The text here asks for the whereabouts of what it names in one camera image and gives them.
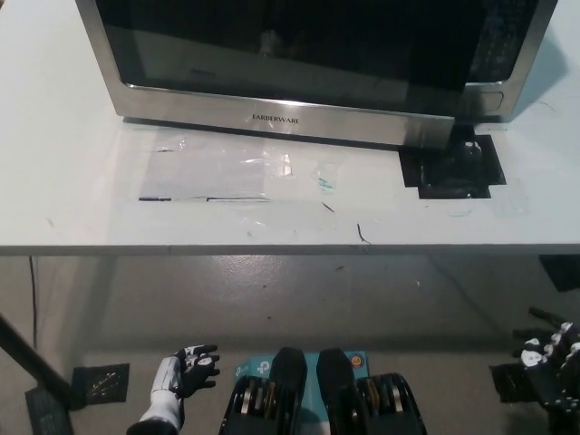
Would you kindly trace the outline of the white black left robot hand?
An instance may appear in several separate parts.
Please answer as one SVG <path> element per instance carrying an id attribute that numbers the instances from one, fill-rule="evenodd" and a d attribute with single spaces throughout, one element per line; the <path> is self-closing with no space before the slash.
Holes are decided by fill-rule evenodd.
<path id="1" fill-rule="evenodd" d="M 219 375 L 216 363 L 218 347 L 214 344 L 192 345 L 164 358 L 154 378 L 151 393 L 171 392 L 187 399 L 201 389 L 213 388 Z"/>

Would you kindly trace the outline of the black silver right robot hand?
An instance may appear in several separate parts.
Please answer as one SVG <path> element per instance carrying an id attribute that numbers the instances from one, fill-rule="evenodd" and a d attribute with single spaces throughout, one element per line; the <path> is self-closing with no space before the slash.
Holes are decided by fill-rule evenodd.
<path id="1" fill-rule="evenodd" d="M 524 341 L 517 354 L 519 364 L 547 411 L 579 412 L 579 324 L 540 308 L 530 315 L 550 325 L 548 329 L 516 329 L 513 335 Z"/>

